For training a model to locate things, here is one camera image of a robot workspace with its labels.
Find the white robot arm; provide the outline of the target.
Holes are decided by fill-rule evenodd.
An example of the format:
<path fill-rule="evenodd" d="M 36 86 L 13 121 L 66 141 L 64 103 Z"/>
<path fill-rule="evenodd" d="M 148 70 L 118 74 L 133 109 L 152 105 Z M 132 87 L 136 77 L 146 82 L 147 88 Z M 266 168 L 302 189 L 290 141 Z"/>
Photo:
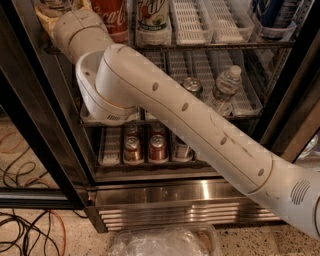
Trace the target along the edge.
<path fill-rule="evenodd" d="M 115 43 L 87 0 L 39 0 L 36 14 L 75 66 L 83 101 L 98 121 L 121 125 L 143 108 L 239 192 L 320 238 L 320 173 L 268 151 L 187 92 L 136 50 Z"/>

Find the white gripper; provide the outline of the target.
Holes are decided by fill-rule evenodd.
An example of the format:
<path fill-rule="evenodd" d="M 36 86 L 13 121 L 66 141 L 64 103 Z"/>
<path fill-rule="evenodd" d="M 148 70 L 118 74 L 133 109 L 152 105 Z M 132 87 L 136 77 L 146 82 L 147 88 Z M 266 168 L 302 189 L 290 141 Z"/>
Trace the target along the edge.
<path fill-rule="evenodd" d="M 43 29 L 65 55 L 83 55 L 109 46 L 109 34 L 103 20 L 88 10 L 92 9 L 91 0 L 81 1 L 86 9 L 70 11 L 61 17 L 59 11 L 45 4 L 34 7 Z"/>

